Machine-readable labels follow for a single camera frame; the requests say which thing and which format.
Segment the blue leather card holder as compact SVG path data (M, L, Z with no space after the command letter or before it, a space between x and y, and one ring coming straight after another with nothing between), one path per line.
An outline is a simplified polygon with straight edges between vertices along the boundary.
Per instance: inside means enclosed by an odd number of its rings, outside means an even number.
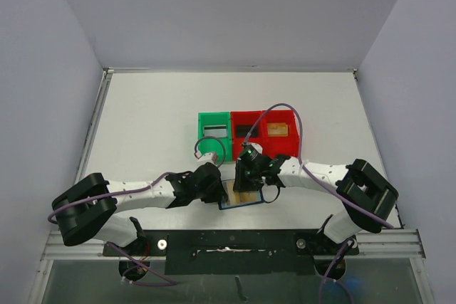
M234 180L229 179L222 182L227 194L225 198L218 202L219 210L228 210L243 206L250 206L264 203L264 198L260 191L255 192L236 192L234 191Z

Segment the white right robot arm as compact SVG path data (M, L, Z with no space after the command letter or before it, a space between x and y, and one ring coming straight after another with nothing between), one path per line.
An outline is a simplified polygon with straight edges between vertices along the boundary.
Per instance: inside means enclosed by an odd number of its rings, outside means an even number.
M327 191L342 202L344 209L330 215L317 236L325 253L334 253L360 231L378 234L393 228L387 219L398 191L364 159L344 165L304 162L285 154L271 158L255 144L247 144L236 160L234 190L255 191L264 185Z

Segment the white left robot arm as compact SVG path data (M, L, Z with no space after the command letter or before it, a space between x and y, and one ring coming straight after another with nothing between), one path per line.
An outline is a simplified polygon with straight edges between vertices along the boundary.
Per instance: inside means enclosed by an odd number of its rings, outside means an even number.
M226 198L219 167L211 162L194 171L165 172L151 182L115 182L96 172L53 200L48 221L58 225L66 246L98 239L135 255L145 246L143 229L138 219L122 218L120 212L174 209L195 200L211 204Z

